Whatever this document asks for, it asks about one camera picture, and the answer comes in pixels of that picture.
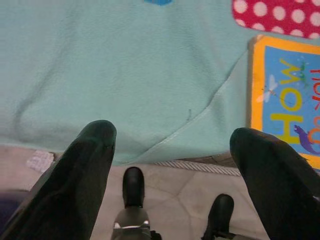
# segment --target dragonfly illustration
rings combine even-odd
[[[307,84],[307,80],[306,80],[306,76],[305,76],[305,69],[306,69],[306,65],[309,65],[309,63],[305,61],[304,56],[301,56],[300,58],[301,59],[299,59],[299,58],[297,59],[299,62],[301,61],[300,71],[298,72],[298,75],[299,75],[300,80],[304,84],[304,88],[306,88],[308,86],[308,84]]]
[[[273,74],[271,74],[269,76],[269,88],[268,88],[268,90],[265,93],[263,93],[260,96],[258,96],[256,98],[256,101],[258,103],[261,103],[262,101],[264,101],[265,103],[269,102],[269,99],[270,99],[271,95],[276,96],[276,93],[274,92],[274,90],[278,87],[278,85],[279,84],[276,82],[275,76]]]

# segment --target teal fleece blanket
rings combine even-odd
[[[150,163],[223,153],[245,125],[247,46],[261,32],[238,26],[229,0],[1,8],[1,144],[62,152],[106,119],[114,163]]]

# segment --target yellow letter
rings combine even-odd
[[[296,67],[296,66],[293,66],[292,64],[290,63],[287,63],[285,60],[283,60],[282,58],[280,59],[280,63],[288,66],[289,68],[287,69],[284,69],[282,70],[281,72],[288,76],[290,79],[288,80],[281,80],[280,81],[280,84],[289,84],[289,83],[293,83],[293,82],[297,82],[297,81],[300,81],[300,78],[295,76],[295,75],[292,75],[291,72],[297,72],[297,71],[300,71],[301,69],[299,67]]]
[[[293,93],[295,95],[296,101],[295,101],[295,105],[294,106],[288,106],[285,102],[286,99],[286,95],[288,93]],[[302,96],[300,94],[300,92],[292,87],[287,87],[284,88],[281,93],[280,93],[280,103],[282,105],[282,107],[290,112],[296,112],[298,111],[301,106],[302,106]]]
[[[287,142],[288,144],[300,144],[298,136],[290,135],[290,123],[304,121],[303,116],[289,115],[283,113],[272,113],[270,119],[273,121],[283,121],[283,135],[275,135],[278,139]]]

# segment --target book cover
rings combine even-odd
[[[259,35],[252,45],[250,126],[320,170],[320,46]]]

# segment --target red letter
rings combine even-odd
[[[314,73],[320,73],[320,69],[318,70],[310,70],[310,73],[314,74]]]
[[[316,93],[316,94],[318,94],[318,95],[320,95],[320,92],[318,92],[317,91],[317,87],[320,85],[320,82],[316,82],[314,85],[313,85],[313,91]]]
[[[320,140],[312,138],[312,135],[315,134],[316,132],[320,132],[320,128],[311,129],[311,131],[308,133],[308,139],[310,143],[320,144]]]
[[[320,97],[317,97],[317,96],[312,96],[312,99],[313,100],[316,100],[316,101],[319,101],[318,104],[315,106],[315,110],[318,110],[319,108],[319,105],[320,105]]]

